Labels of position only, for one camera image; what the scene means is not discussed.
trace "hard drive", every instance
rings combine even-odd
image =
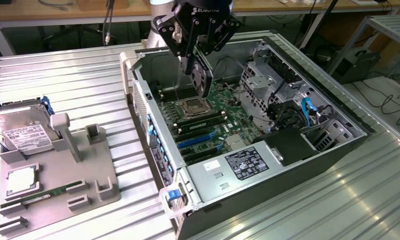
[[[30,99],[0,104],[0,144],[3,151],[32,155],[53,148],[60,134],[50,127],[49,99]]]

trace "motherboard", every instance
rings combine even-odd
[[[188,165],[245,147],[261,135],[238,99],[240,92],[218,82],[206,98],[189,90],[160,93],[158,108]]]

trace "cpu socket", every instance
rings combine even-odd
[[[206,114],[212,111],[212,108],[204,98],[192,98],[180,102],[186,118]]]

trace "aluminum profile table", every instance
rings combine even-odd
[[[400,43],[400,15],[366,16],[326,69],[329,74],[332,74],[338,67],[346,52],[354,46],[366,27],[374,28],[381,34],[386,35],[392,40]]]
[[[270,32],[269,36],[376,130],[368,142],[321,175],[196,235],[192,240],[400,238],[400,134],[340,84]],[[124,105],[118,53],[138,44],[2,57],[0,101],[44,93],[70,130],[106,131],[121,200],[14,238],[172,240],[132,116]]]

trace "blue pcie slot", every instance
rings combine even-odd
[[[208,135],[205,136],[201,136],[193,140],[189,140],[189,141],[185,141],[185,142],[181,142],[180,144],[177,144],[177,148],[178,149],[182,149],[182,148],[186,148],[194,144],[198,144],[198,143],[202,143],[205,141],[209,141],[214,136],[214,132],[209,133]]]

